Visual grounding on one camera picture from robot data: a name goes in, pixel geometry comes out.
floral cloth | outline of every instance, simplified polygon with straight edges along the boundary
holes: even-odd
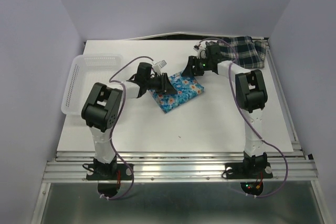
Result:
[[[164,113],[204,92],[204,87],[198,84],[194,77],[182,77],[181,73],[169,77],[171,84],[177,90],[177,94],[161,95],[153,90],[149,91]]]

white wall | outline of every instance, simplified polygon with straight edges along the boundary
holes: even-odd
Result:
[[[336,4],[291,0],[270,46],[301,145],[336,219]]]
[[[0,223],[30,223],[81,39],[60,0],[0,0]]]
[[[85,39],[172,31],[270,36],[290,0],[62,0]]]

purple cable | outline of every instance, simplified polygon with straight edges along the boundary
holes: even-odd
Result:
[[[124,70],[126,67],[128,67],[131,63],[133,63],[134,61],[138,60],[138,59],[141,59],[141,58],[147,58],[147,59],[150,59],[151,61],[154,61],[151,57],[149,56],[139,56],[139,57],[136,57],[134,58],[133,60],[131,60],[130,62],[128,62],[125,66],[123,66],[121,69],[119,69],[114,75],[112,75],[112,77],[110,78],[109,82],[112,82],[112,79],[117,75],[119,74],[122,70]]]
[[[248,121],[248,119],[245,117],[245,115],[243,114],[243,112],[241,111],[241,108],[239,107],[238,105],[238,101],[237,101],[237,98],[236,98],[236,95],[235,95],[235,91],[234,91],[234,88],[233,88],[233,85],[232,85],[232,79],[231,79],[231,67],[232,67],[232,64],[233,63],[236,63],[238,61],[238,54],[236,52],[236,50],[229,44],[227,43],[226,41],[222,40],[222,39],[218,39],[218,38],[214,38],[214,37],[211,37],[211,38],[206,38],[206,39],[202,39],[199,43],[201,44],[201,42],[205,41],[205,40],[219,40],[221,42],[223,42],[224,44],[226,44],[235,54],[235,59],[232,61],[232,63],[229,65],[229,82],[230,82],[230,88],[231,88],[231,92],[232,92],[232,95],[233,95],[233,99],[235,101],[235,104],[237,106],[237,109],[239,111],[239,113],[241,114],[241,116],[243,117],[244,121],[248,124],[248,126],[251,128],[251,130],[257,135],[258,138],[260,138],[260,140],[273,147],[274,149],[276,149],[280,155],[282,156],[283,160],[285,161],[285,166],[286,166],[286,174],[285,174],[285,178],[283,180],[283,182],[281,183],[281,185],[276,189],[274,190],[273,192],[269,193],[269,194],[265,194],[265,195],[261,195],[261,196],[255,196],[255,195],[251,195],[251,194],[246,194],[248,196],[252,196],[252,197],[256,197],[256,198],[266,198],[266,197],[269,197],[269,196],[272,196],[274,194],[276,194],[278,191],[280,191],[282,189],[282,187],[285,185],[286,181],[287,181],[287,178],[288,178],[288,162],[287,162],[287,159],[284,155],[284,153],[278,148],[276,147],[275,145],[272,145],[270,143],[267,143],[263,137],[259,134],[259,132],[257,132],[257,130],[253,127],[253,125]],[[234,191],[240,193],[240,194],[244,194],[242,193],[241,191],[237,191],[235,189],[233,189]]]
[[[119,119],[119,117],[121,115],[121,112],[122,112],[122,110],[124,108],[124,105],[125,105],[125,102],[126,102],[126,87],[125,87],[125,85],[121,81],[110,80],[109,82],[117,82],[117,83],[119,83],[122,86],[122,89],[123,89],[123,98],[122,98],[121,108],[120,108],[120,111],[119,111],[119,113],[117,115],[117,118],[115,119],[116,120],[115,124],[113,125],[113,127],[112,127],[112,129],[110,131],[110,144],[111,144],[111,147],[112,147],[113,151],[115,152],[115,154],[125,164],[125,166],[131,171],[131,174],[132,174],[132,183],[131,183],[130,187],[127,189],[127,191],[125,191],[122,195],[110,198],[110,197],[106,197],[104,194],[99,194],[101,198],[104,198],[104,199],[107,199],[107,200],[115,200],[115,199],[120,199],[120,198],[124,197],[131,190],[131,188],[133,187],[133,184],[134,184],[134,171],[133,171],[132,167],[120,156],[120,154],[117,152],[117,150],[115,149],[115,147],[113,145],[113,142],[112,142],[113,130],[114,130],[114,128],[115,128],[115,126],[116,126],[116,124],[118,122],[118,119]]]

